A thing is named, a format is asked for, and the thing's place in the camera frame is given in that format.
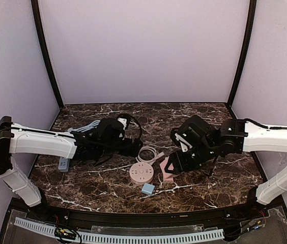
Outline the pink round power socket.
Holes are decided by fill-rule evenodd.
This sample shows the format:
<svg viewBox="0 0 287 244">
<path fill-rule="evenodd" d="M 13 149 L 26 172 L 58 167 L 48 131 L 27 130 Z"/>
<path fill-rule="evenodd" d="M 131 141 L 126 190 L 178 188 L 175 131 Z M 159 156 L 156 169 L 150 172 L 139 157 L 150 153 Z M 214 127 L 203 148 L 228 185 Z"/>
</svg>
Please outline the pink round power socket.
<svg viewBox="0 0 287 244">
<path fill-rule="evenodd" d="M 129 175 L 133 183 L 141 186 L 153 180 L 154 169 L 146 162 L 138 162 L 131 166 Z"/>
</svg>

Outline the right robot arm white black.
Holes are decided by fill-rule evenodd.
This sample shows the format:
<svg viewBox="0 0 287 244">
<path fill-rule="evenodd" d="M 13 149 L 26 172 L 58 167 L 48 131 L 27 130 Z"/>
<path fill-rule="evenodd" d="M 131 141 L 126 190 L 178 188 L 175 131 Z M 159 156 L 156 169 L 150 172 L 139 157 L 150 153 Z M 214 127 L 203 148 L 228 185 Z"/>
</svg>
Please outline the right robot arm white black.
<svg viewBox="0 0 287 244">
<path fill-rule="evenodd" d="M 252 119 L 228 119 L 216 129 L 198 115 L 188 118 L 170 135 L 180 148 L 173 152 L 164 167 L 179 175 L 201 167 L 209 160 L 229 154 L 273 151 L 287 153 L 287 127 L 263 125 Z M 287 166 L 265 183 L 248 192 L 246 204 L 261 208 L 287 191 Z"/>
</svg>

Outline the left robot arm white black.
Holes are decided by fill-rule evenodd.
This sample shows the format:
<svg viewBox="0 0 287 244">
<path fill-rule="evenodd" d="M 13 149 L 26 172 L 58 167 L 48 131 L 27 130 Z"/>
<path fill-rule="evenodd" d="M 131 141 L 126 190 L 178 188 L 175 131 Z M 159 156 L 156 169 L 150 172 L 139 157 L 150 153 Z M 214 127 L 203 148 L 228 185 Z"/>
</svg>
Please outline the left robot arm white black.
<svg viewBox="0 0 287 244">
<path fill-rule="evenodd" d="M 66 132 L 54 132 L 25 127 L 4 116 L 0 120 L 0 178 L 27 206 L 44 205 L 39 188 L 20 170 L 12 158 L 14 154 L 49 155 L 96 164 L 115 154 L 135 158 L 143 146 L 142 130 L 136 138 L 126 137 L 131 121 L 139 124 L 136 118 L 121 114 Z"/>
</svg>

